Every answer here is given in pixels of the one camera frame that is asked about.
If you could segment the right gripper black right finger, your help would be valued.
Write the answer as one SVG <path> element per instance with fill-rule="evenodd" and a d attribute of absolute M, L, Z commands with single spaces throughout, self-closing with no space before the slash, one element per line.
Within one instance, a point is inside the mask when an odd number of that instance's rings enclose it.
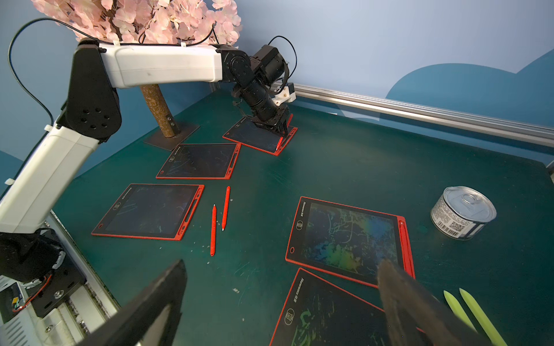
<path fill-rule="evenodd" d="M 377 281 L 393 345 L 422 345 L 420 332 L 433 345 L 489 344 L 394 262 L 381 261 Z"/>

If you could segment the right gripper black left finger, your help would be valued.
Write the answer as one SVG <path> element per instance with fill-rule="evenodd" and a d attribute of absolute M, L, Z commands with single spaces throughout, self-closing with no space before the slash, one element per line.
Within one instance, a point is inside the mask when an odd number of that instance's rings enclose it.
<path fill-rule="evenodd" d="M 80 345 L 172 345 L 182 316 L 188 274 L 175 261 Z"/>

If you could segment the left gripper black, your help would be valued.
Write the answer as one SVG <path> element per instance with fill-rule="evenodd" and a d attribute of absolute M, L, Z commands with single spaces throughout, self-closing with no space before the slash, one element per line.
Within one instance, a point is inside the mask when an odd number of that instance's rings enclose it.
<path fill-rule="evenodd" d="M 259 112 L 254 112 L 253 115 L 248 118 L 258 127 L 271 133 L 279 135 L 279 124 L 283 117 L 291 113 L 290 109 L 286 105 L 277 107 L 271 104 L 268 108 L 265 108 Z"/>

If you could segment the red stylus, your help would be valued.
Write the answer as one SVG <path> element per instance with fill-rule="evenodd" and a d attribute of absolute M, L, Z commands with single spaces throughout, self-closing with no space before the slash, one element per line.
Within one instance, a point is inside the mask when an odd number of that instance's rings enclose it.
<path fill-rule="evenodd" d="M 210 238 L 210 255 L 213 257 L 216 254 L 216 231 L 217 231 L 217 207 L 212 208 L 212 225 Z"/>
<path fill-rule="evenodd" d="M 230 193 L 231 193 L 231 187 L 227 186 L 225 199 L 224 199 L 224 210 L 223 210 L 223 214 L 222 214 L 222 231 L 224 231 L 227 227 L 227 219 L 228 219 L 229 203 L 230 203 Z"/>
<path fill-rule="evenodd" d="M 289 113 L 289 114 L 287 114 L 286 116 L 283 117 L 282 121 L 279 124 L 278 129 L 279 129 L 280 139 L 279 139 L 278 144 L 276 146 L 276 151 L 281 150 L 281 147 L 285 144 L 285 141 L 289 136 L 289 127 L 290 127 L 290 122 L 291 122 L 292 118 L 293 118 L 293 115 L 291 113 Z"/>

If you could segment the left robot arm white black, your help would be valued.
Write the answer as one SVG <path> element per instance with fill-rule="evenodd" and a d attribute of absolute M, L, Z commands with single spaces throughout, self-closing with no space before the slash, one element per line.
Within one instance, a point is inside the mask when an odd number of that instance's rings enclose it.
<path fill-rule="evenodd" d="M 1 274 L 41 279 L 63 262 L 60 247 L 41 239 L 47 214 L 87 158 L 122 124 L 119 89 L 151 84 L 229 82 L 251 109 L 252 122 L 289 134 L 296 98 L 289 68 L 273 46 L 255 56 L 232 46 L 109 44 L 82 40 L 74 52 L 69 91 L 49 127 L 1 198 Z"/>

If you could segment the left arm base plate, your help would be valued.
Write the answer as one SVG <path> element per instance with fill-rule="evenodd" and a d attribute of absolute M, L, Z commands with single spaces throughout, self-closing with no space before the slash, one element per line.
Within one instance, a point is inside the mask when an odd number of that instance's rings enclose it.
<path fill-rule="evenodd" d="M 53 272 L 49 284 L 30 305 L 39 318 L 44 318 L 86 282 L 87 279 L 82 271 L 71 258 L 66 257 L 61 266 Z"/>

